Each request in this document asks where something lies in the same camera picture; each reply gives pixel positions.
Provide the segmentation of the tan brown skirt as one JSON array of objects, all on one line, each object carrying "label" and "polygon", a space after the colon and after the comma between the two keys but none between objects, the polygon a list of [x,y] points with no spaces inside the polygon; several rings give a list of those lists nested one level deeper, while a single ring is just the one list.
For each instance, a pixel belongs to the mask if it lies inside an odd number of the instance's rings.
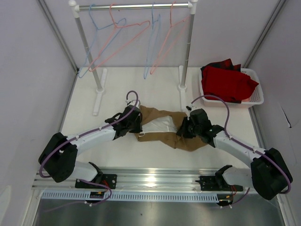
[{"label": "tan brown skirt", "polygon": [[206,146],[200,138],[184,138],[176,133],[187,114],[140,106],[142,131],[135,134],[139,142],[160,141],[173,149],[195,151]]}]

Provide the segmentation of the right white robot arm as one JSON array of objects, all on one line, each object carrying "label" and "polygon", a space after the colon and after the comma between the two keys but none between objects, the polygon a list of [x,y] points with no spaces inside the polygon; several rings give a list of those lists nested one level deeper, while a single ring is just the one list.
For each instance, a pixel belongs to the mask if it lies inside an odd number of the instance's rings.
[{"label": "right white robot arm", "polygon": [[227,127],[213,125],[202,108],[187,106],[189,115],[183,119],[177,135],[223,150],[243,162],[247,168],[227,165],[216,172],[215,186],[225,190],[231,185],[254,189],[262,198],[273,199],[291,191],[293,177],[281,155],[275,149],[253,146],[227,131]]}]

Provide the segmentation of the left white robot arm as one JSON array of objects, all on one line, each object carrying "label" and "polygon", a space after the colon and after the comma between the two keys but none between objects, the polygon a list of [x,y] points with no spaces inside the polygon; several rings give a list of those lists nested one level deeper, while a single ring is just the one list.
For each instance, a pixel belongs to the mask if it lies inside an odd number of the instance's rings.
[{"label": "left white robot arm", "polygon": [[98,188],[104,178],[101,169],[92,162],[79,162],[77,158],[104,142],[116,140],[127,133],[141,132],[141,122],[141,110],[128,105],[122,113],[106,119],[99,128],[74,136],[55,133],[38,159],[40,176],[52,178],[57,183],[73,178],[91,188]]}]

